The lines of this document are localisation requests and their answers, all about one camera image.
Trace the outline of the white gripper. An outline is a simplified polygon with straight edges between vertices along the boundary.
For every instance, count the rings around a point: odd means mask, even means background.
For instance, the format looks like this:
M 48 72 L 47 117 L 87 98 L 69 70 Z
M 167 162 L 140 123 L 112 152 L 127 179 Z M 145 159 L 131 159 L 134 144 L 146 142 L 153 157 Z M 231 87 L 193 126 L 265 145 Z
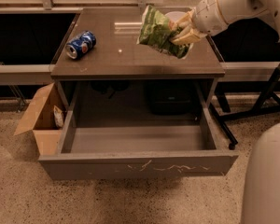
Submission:
M 218 0 L 202 0 L 193 11 L 183 13 L 176 21 L 170 20 L 169 25 L 172 31 L 183 29 L 170 39 L 178 46 L 199 42 L 206 34 L 214 36 L 228 28 Z

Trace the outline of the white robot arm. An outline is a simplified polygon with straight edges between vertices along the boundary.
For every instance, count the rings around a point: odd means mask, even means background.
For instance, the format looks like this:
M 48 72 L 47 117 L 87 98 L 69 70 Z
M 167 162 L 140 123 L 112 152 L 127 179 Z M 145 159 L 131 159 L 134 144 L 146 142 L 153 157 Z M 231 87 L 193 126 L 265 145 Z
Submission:
M 240 19 L 271 15 L 280 38 L 280 0 L 202 0 L 177 24 L 176 45 L 217 35 Z M 253 146 L 245 175 L 241 224 L 280 224 L 280 123 L 264 132 Z

